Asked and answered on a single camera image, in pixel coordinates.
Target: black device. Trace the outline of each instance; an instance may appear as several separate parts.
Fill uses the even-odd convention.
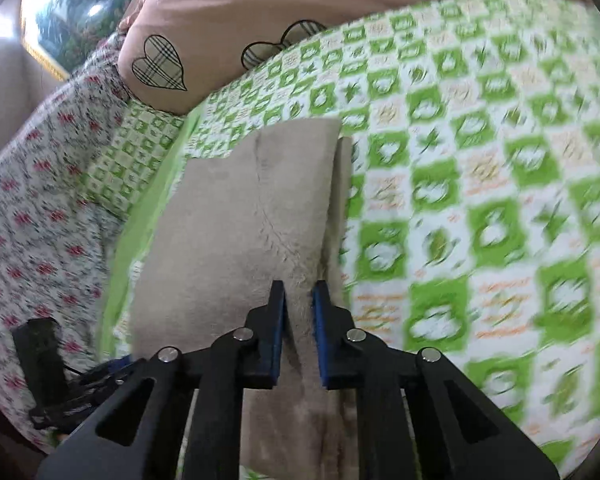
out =
[[[331,303],[325,282],[312,294],[322,384],[356,391],[361,480],[415,480],[418,470],[429,480],[560,478],[553,463],[437,349],[413,354],[389,348],[355,328],[350,312]],[[88,417],[81,412],[83,423],[42,463],[37,479],[174,478],[195,393],[182,478],[237,480],[243,389],[275,386],[285,308],[284,286],[273,282],[269,303],[209,348],[182,354],[165,347],[136,363],[123,380],[117,374],[124,368],[100,378],[104,384],[118,377],[118,387],[107,390],[110,397]],[[36,334],[47,339],[33,345]],[[23,339],[20,332],[16,338],[52,362],[57,345],[48,336],[38,331]],[[33,369],[40,362],[23,362],[27,384],[44,377]],[[38,385],[37,391],[47,390]],[[53,413],[83,398],[65,399]]]

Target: framed painting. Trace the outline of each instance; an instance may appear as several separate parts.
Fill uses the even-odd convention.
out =
[[[118,26],[131,0],[22,0],[22,42],[59,80]]]

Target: beige towel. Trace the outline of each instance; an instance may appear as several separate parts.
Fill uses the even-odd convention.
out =
[[[253,132],[226,159],[190,161],[131,307],[136,355],[165,345],[187,352],[241,326],[266,303],[272,280],[284,281],[279,385],[246,392],[241,452],[241,463],[277,480],[341,478],[349,456],[340,397],[320,387],[310,297],[323,275],[335,297],[341,289],[332,269],[351,146],[345,139],[334,165],[339,129],[337,120],[289,121]]]

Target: silver screw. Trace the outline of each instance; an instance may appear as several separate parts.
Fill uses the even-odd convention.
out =
[[[441,356],[442,354],[440,351],[436,348],[432,348],[431,346],[422,349],[422,358],[427,363],[435,363],[440,359]]]
[[[158,359],[163,363],[170,363],[178,357],[178,349],[173,346],[167,346],[158,352]]]
[[[360,341],[364,341],[365,338],[366,332],[364,330],[360,330],[359,328],[347,330],[347,339],[352,343],[359,343]]]
[[[248,341],[253,337],[253,330],[251,328],[247,328],[242,326],[240,328],[236,328],[234,330],[234,339],[238,341]]]

